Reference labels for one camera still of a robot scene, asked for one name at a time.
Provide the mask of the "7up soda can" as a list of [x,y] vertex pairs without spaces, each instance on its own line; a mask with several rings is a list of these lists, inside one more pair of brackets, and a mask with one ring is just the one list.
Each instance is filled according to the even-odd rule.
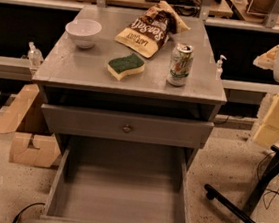
[[194,47],[184,43],[175,45],[171,54],[168,83],[180,87],[186,84],[193,62]]

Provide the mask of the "closed drawer with knob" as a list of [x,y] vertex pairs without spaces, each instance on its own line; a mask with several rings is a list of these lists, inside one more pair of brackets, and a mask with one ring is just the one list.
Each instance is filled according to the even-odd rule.
[[202,149],[213,123],[69,106],[41,106],[50,132]]

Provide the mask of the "grey drawer cabinet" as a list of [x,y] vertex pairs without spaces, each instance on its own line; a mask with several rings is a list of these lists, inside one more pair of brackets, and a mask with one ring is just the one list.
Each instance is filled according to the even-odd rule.
[[180,147],[192,161],[226,101],[204,23],[186,18],[188,30],[144,58],[115,41],[137,10],[90,6],[79,15],[101,23],[95,45],[81,49],[63,35],[33,77],[49,130]]

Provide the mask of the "open grey middle drawer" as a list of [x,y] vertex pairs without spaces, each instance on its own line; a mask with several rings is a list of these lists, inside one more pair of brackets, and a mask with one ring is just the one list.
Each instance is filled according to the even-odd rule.
[[25,223],[190,223],[182,147],[72,137],[39,219]]

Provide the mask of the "green yellow sponge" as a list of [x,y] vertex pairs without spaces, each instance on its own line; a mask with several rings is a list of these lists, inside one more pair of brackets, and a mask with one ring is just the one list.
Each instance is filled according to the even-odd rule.
[[108,62],[107,70],[113,75],[118,81],[122,78],[130,75],[136,75],[143,72],[145,63],[143,60],[132,53],[129,56],[112,59]]

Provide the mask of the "brown chip bag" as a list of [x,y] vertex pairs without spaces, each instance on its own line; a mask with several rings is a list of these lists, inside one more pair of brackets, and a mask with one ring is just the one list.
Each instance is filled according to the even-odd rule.
[[135,19],[115,37],[115,41],[133,49],[145,58],[153,57],[170,34],[189,31],[190,27],[177,12],[161,0]]

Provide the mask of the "white pump bottle right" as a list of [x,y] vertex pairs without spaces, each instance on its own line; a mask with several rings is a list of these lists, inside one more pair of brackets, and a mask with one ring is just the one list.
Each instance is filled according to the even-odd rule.
[[219,55],[219,59],[216,63],[216,67],[217,67],[217,72],[216,72],[216,78],[217,79],[221,79],[221,75],[223,72],[223,63],[227,60],[227,58],[224,55]]

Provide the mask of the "white ceramic bowl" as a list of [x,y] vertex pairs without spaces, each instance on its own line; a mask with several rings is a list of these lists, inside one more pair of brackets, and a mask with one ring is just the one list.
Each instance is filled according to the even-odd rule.
[[98,33],[102,30],[99,22],[92,19],[75,19],[70,21],[65,28],[68,38],[81,49],[95,46]]

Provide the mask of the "cardboard box on floor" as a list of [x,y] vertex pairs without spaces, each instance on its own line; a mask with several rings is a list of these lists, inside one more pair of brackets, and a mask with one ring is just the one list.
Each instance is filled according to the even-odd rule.
[[42,103],[39,87],[25,85],[0,117],[0,134],[12,134],[10,162],[50,168],[60,156],[57,138],[46,125]]

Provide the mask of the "clear sanitizer bottle left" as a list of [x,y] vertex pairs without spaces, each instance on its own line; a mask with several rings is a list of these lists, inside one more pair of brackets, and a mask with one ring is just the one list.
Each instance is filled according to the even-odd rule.
[[44,62],[42,52],[37,49],[34,45],[34,42],[29,42],[29,52],[27,53],[28,59],[30,60],[30,65],[34,68],[39,68],[40,65]]

